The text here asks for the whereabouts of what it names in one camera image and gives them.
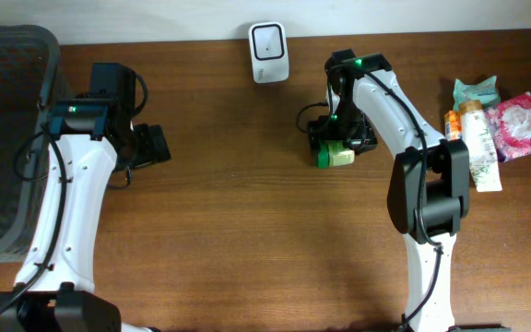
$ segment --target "brown tabletop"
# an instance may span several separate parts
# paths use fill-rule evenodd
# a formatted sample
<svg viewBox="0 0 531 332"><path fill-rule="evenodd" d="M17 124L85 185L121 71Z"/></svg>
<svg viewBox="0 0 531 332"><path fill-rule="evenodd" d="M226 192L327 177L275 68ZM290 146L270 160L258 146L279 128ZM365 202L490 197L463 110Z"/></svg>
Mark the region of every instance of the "brown tabletop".
<svg viewBox="0 0 531 332"><path fill-rule="evenodd" d="M322 171L294 127L303 105L325 99L326 59L344 48L384 53L441 131L456 78L497 75L504 99L531 92L531 30L300 38L288 47L290 77L269 85L253 82L247 41L62 47L75 92L87 90L93 62L141 74L149 99L136 121L162 125L173 156L104 198L96 294L124 321L167 331L398 323L407 258L386 209L386 145ZM470 189L454 247L454 317L531 331L531 156L500 171L502 192ZM0 265L0 291L18 269Z"/></svg>

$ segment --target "pink snack bag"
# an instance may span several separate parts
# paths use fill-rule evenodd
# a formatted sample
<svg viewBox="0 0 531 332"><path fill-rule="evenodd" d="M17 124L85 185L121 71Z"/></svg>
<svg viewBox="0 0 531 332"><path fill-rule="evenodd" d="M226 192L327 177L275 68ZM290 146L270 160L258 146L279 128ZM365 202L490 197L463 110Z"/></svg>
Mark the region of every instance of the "pink snack bag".
<svg viewBox="0 0 531 332"><path fill-rule="evenodd" d="M527 92L485 110L499 161L531 154L531 94Z"/></svg>

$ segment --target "teal bag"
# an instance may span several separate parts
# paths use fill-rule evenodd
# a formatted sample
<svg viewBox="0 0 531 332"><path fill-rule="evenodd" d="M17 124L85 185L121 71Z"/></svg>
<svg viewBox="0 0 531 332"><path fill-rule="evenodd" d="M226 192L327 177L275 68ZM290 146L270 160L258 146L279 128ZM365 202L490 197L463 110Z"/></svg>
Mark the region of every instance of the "teal bag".
<svg viewBox="0 0 531 332"><path fill-rule="evenodd" d="M465 101L480 101L483 109L495 106L502 102L499 91L495 87L497 77L487 78L477 85L466 85L456 79L454 84L454 110L458 111L458 105Z"/></svg>

